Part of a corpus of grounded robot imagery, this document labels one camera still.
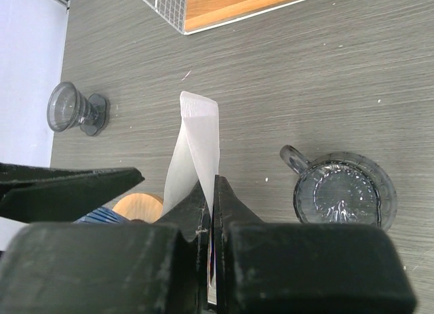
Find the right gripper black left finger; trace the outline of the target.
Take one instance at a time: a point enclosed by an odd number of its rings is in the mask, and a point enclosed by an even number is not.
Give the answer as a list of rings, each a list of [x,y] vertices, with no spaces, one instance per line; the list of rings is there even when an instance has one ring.
[[[1,257],[1,312],[201,313],[209,231],[200,185],[153,224],[30,224]]]

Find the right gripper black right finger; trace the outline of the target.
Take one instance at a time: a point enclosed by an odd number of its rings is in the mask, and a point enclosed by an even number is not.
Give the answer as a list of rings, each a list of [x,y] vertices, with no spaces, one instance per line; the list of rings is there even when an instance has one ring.
[[[417,305],[389,236],[365,224],[267,223],[228,180],[214,186],[219,313],[412,313]]]

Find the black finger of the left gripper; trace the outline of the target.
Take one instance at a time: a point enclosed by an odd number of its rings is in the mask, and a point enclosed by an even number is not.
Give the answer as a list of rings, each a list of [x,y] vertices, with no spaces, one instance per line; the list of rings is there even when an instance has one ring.
[[[73,222],[144,181],[136,168],[66,170],[1,164],[1,216]]]

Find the blue plastic dripper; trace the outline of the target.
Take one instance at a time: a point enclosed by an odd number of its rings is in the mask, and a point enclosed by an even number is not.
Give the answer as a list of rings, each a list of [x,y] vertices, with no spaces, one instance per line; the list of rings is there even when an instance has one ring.
[[[87,223],[87,224],[101,224],[101,223],[123,223],[129,222],[126,217],[116,213],[115,211],[106,207],[99,207],[92,212],[80,217],[74,223]]]

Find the smoky grey plastic dripper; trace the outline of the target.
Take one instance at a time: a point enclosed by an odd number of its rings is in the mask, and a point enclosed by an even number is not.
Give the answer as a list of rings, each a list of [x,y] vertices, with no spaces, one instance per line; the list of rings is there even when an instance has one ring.
[[[47,105],[47,123],[54,132],[79,127],[87,136],[97,136],[109,124],[110,102],[100,94],[85,97],[69,81],[59,83]]]

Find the white paper coffee filter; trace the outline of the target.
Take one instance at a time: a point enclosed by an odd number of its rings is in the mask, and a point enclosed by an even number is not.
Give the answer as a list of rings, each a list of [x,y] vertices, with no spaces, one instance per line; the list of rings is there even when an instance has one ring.
[[[173,214],[195,187],[204,197],[197,206],[213,214],[214,185],[220,161],[219,109],[216,101],[183,91],[180,131],[165,179],[162,217]]]

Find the smoky glass coffee server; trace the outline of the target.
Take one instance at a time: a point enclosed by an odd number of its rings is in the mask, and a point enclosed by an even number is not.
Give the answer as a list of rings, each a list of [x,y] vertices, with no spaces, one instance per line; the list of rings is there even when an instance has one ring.
[[[281,148],[280,157],[298,175],[293,206],[301,223],[391,228],[397,193],[388,174],[371,159],[339,151],[309,161],[290,145]]]

